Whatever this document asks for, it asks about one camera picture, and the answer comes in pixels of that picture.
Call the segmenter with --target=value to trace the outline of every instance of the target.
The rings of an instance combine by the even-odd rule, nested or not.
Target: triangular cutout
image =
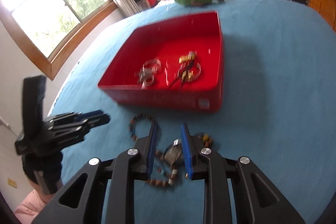
[[[276,194],[268,187],[258,174],[251,173],[251,179],[261,208],[274,205],[279,201]]]
[[[58,200],[59,204],[76,209],[87,180],[87,173],[82,174]]]

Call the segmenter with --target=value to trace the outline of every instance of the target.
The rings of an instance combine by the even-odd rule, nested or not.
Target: window
[[[30,60],[53,79],[84,37],[115,10],[112,0],[1,0],[1,21]]]

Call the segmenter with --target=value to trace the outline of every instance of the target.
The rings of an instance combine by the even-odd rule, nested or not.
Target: blue tablecloth
[[[192,12],[217,10],[224,37],[223,104],[217,113],[125,107],[97,83],[127,37],[138,26]],[[102,109],[108,125],[63,150],[66,182],[92,157],[107,160],[131,148],[130,118],[154,115],[164,150],[187,122],[191,133],[207,132],[222,156],[250,157],[314,223],[336,190],[336,34],[313,9],[287,0],[226,0],[202,8],[178,4],[150,9],[102,32],[83,55],[60,93],[53,114]],[[148,134],[145,122],[138,136]],[[181,178],[157,189],[135,184],[136,223],[202,223],[203,181]]]

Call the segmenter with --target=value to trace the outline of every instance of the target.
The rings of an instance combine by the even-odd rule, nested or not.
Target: blue gripper pad
[[[188,174],[189,178],[193,178],[194,170],[193,170],[193,162],[192,162],[192,155],[190,151],[188,136],[184,127],[184,124],[181,126],[182,131],[182,150],[183,150],[183,157],[184,157],[184,165],[185,165],[185,171]]]
[[[93,116],[97,116],[97,115],[102,115],[102,114],[104,114],[104,112],[102,112],[101,110],[96,110],[96,111],[92,111],[92,112],[88,112],[88,113],[83,113],[83,114],[79,115],[74,120],[74,122],[80,122],[84,119],[87,119],[87,118],[90,118],[90,117],[93,117]]]
[[[156,142],[158,139],[158,126],[156,123],[153,124],[151,130],[152,132],[149,133],[148,138],[151,138],[148,155],[147,155],[147,176],[148,178],[151,176],[153,172],[153,165],[154,165],[154,158],[155,158],[155,149],[156,149]]]

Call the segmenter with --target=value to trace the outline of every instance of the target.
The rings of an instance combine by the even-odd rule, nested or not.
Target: pink sleeve
[[[14,214],[22,224],[31,224],[33,219],[42,211],[46,203],[41,200],[40,196],[34,189],[25,200],[17,206]]]

